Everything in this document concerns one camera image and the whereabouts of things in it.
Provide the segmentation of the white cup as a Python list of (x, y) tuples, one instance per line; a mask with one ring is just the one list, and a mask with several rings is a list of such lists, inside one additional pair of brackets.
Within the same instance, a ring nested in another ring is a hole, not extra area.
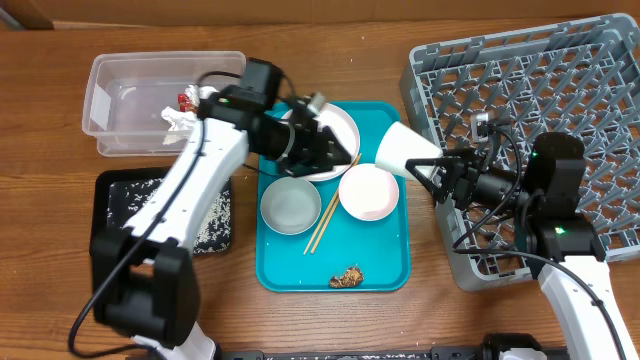
[(406, 169), (410, 159), (437, 159), (443, 151), (401, 122), (394, 122), (384, 134), (375, 157), (375, 166), (382, 170), (416, 180)]

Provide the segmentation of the grey bowl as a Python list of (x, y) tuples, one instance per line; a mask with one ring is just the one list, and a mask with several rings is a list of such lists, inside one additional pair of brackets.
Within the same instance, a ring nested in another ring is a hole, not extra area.
[(322, 199), (316, 187), (301, 178), (285, 177), (271, 183), (260, 199), (263, 221), (282, 235), (298, 235), (319, 219)]

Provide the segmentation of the white bowl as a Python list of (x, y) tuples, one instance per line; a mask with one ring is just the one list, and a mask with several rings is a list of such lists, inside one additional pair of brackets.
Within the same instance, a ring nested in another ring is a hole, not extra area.
[(338, 187), (342, 207), (361, 221), (378, 221), (390, 215), (398, 204), (399, 195), (395, 177), (371, 163), (349, 169)]

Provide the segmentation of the white rice pile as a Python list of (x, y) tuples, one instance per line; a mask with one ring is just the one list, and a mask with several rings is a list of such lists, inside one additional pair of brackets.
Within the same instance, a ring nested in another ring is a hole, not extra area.
[[(109, 186), (105, 227), (122, 228), (155, 195), (162, 178), (119, 181)], [(196, 255), (221, 253), (232, 242), (231, 181), (228, 180), (210, 207), (194, 242)]]

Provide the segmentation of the white tissue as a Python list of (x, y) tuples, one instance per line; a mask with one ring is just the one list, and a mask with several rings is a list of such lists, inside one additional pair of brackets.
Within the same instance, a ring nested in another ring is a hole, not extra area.
[(161, 112), (163, 120), (169, 123), (169, 134), (164, 137), (163, 144), (170, 145), (181, 141), (184, 136), (180, 132), (190, 133), (197, 122), (196, 114), (193, 112), (181, 112), (166, 107)]
[(211, 94), (217, 93), (218, 90), (213, 86), (201, 86), (189, 85), (184, 94), (190, 100), (193, 105), (198, 105), (201, 99), (207, 99)]

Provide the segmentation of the brown food scrap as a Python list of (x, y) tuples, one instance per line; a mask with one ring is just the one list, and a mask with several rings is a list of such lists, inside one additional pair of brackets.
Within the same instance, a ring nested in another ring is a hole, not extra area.
[(364, 281), (364, 274), (359, 267), (349, 267), (341, 276), (334, 276), (329, 286), (334, 289), (355, 288)]

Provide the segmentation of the red snack wrapper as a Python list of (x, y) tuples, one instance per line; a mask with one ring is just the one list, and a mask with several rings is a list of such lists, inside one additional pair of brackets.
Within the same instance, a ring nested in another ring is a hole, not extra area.
[(193, 103), (189, 96), (184, 93), (178, 95), (178, 105), (181, 112), (197, 112), (197, 106)]

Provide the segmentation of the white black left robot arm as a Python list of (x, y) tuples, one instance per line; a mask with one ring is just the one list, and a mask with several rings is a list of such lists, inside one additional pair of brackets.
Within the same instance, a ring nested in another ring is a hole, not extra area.
[(153, 359), (215, 359), (216, 343), (197, 323), (200, 292), (193, 248), (219, 192), (249, 154), (303, 177), (349, 165), (351, 153), (317, 118), (319, 93), (284, 98), (292, 113), (270, 115), (285, 73), (251, 58), (234, 83), (201, 98), (182, 153), (151, 199), (124, 227), (90, 242), (93, 295), (69, 333), (69, 351), (81, 357), (75, 337), (88, 314), (132, 338), (130, 348)]

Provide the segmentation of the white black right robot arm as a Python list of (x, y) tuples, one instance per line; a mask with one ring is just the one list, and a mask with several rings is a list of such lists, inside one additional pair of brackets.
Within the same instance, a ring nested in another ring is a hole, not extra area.
[[(604, 246), (578, 210), (586, 171), (583, 143), (566, 133), (542, 133), (524, 159), (504, 120), (476, 123), (474, 135), (487, 138), (486, 153), (459, 148), (432, 157), (412, 155), (404, 164), (437, 202), (485, 209), (454, 241), (453, 252), (525, 259), (560, 322), (570, 358), (638, 358), (612, 291)], [(512, 246), (463, 247), (501, 214), (514, 223)]]

